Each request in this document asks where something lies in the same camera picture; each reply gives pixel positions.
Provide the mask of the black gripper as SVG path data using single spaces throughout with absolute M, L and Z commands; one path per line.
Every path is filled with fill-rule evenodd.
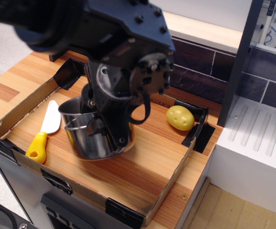
M 169 87 L 175 47 L 162 10 L 147 0 L 85 0 L 80 39 L 81 54 L 98 63 L 80 99 L 81 112 L 96 110 L 87 133 L 124 150 L 131 143 L 127 105 Z

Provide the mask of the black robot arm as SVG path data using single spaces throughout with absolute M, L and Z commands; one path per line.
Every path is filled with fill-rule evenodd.
M 131 139 L 131 114 L 150 114 L 150 95 L 169 87 L 175 47 L 162 10 L 146 0 L 0 0 L 0 22 L 37 52 L 74 51 L 89 58 L 90 85 L 113 150 Z

